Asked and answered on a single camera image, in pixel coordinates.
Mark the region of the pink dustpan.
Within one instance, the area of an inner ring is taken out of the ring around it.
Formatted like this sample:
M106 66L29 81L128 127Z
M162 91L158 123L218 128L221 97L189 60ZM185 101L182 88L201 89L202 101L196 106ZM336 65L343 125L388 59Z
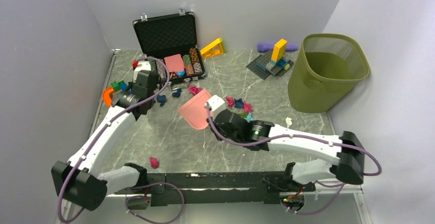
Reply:
M192 128L204 130L208 127L205 104L211 97L211 94L206 89L203 89L181 105L177 112Z

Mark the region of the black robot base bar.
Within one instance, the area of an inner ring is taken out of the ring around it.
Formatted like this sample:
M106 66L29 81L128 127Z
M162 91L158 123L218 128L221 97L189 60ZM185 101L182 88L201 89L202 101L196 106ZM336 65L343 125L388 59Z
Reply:
M121 194L147 194L151 206L163 207L195 203L262 202L279 204L282 197L312 191L290 179L284 171L220 173L149 173L149 186L144 189L123 188Z

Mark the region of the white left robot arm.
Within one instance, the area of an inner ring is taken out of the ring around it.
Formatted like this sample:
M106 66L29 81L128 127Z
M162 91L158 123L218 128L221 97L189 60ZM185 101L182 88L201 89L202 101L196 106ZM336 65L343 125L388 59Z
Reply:
M57 161L53 165L51 174L61 200L93 211L107 195L119 190L129 188L141 193L146 189L148 179L144 167L130 162L105 173L102 167L115 143L152 108L159 80L154 71L139 71L135 81L129 83L128 91L113 95L105 118L87 142L67 162Z

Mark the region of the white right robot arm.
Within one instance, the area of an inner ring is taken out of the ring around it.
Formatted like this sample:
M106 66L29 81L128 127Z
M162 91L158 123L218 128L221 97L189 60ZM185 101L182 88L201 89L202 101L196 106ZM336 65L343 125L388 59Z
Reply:
M269 121L246 121L229 110L209 117L207 122L219 140L233 145L253 151L294 151L314 157L313 161L288 164L283 185L289 191L333 177L350 185L361 185L364 181L364 147L352 132L312 134Z

